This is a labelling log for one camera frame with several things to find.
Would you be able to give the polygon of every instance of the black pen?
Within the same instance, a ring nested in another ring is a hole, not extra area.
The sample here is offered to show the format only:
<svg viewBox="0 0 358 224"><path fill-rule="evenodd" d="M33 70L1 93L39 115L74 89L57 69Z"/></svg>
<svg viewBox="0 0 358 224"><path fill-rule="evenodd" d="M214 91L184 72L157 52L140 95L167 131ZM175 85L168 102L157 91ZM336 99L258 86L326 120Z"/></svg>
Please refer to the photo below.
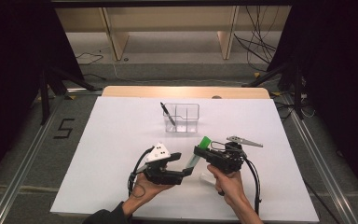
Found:
<svg viewBox="0 0 358 224"><path fill-rule="evenodd" d="M159 103L161 104L161 107L162 107L162 109L164 110L164 113L165 113L165 114L168 116L168 118L170 119L172 125L173 125L173 126L176 126L176 125L175 125L175 121L173 121L173 119L172 119L170 113L168 112L167 108L165 107L165 105L164 105L162 102L159 102Z"/></svg>

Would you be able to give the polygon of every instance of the sleeve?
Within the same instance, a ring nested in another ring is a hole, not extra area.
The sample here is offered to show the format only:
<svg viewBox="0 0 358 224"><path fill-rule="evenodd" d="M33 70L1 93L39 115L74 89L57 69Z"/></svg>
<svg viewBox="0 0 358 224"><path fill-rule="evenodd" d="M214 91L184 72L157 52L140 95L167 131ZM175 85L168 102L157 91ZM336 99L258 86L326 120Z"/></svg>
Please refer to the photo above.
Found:
<svg viewBox="0 0 358 224"><path fill-rule="evenodd" d="M107 210L100 210L91 216L87 217L83 224L129 224L131 223L131 217L126 218L121 202L115 210L109 212Z"/></svg>

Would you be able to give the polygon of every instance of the white table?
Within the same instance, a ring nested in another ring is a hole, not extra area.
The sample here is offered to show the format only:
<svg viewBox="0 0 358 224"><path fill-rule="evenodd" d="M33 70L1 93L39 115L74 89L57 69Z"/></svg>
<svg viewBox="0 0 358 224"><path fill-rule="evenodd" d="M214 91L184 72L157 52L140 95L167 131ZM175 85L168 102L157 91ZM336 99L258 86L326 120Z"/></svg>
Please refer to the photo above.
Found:
<svg viewBox="0 0 358 224"><path fill-rule="evenodd" d="M199 131L166 133L159 102L199 104ZM171 153L181 152L181 160L169 162L168 168L182 170L194 146L205 135L223 143L226 137L237 135L264 145L243 147L260 176L263 221L319 221L276 107L269 99L98 98L51 212L87 215L100 209L113 210L127 199L129 174L146 149L162 142ZM193 175L186 177L182 185L162 192L134 216L237 220L214 187L200 180L202 174L209 174L206 165L201 159ZM241 173L245 192L253 202L252 174L246 165Z"/></svg>

